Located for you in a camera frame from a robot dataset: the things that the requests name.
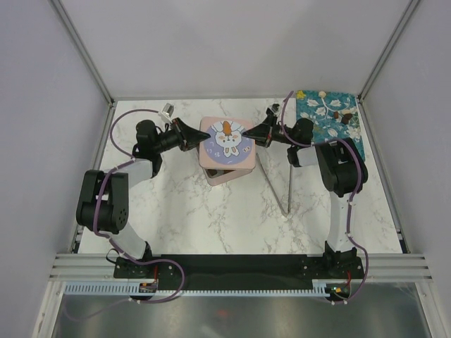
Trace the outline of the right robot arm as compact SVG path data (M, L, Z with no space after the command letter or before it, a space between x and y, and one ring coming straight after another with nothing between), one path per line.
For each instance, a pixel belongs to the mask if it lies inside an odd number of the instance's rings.
M352 237L354 199L368 179L368 171L352 139L336 139L313 144L314 123L300 118L286 127L269 113L266 119L243 133L262 147L273 142L288 144L287 157L294 168L317 165L322 183L330 193L330 229L323 253L322 269L329 277L339 277L357 259Z

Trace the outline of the metal tongs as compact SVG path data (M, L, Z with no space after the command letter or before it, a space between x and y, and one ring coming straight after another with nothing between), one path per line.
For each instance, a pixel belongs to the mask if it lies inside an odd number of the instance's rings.
M281 214L288 218L292 206L292 166L288 163L286 154L260 150L256 158Z

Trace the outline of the tin lid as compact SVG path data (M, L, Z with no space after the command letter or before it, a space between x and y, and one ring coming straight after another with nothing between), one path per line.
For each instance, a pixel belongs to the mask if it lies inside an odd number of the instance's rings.
M203 117L200 130L210 135L199 145L199 164L209 170L253 170L256 144L245 137L252 129L250 120L229 117Z

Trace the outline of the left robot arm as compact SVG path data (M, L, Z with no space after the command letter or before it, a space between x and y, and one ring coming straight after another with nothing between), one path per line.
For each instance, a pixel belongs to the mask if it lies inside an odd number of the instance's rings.
M167 130L159 132L151 120L136 126L137 143L132 158L107 172L88 170L82 181L75 219L96 236L107 239L112 247L130 260L130 270L148 277L154 269L149 244L133 229L128 218L129 191L159 173L161 154L174 148L190 151L209 139L207 132L196 130L176 118Z

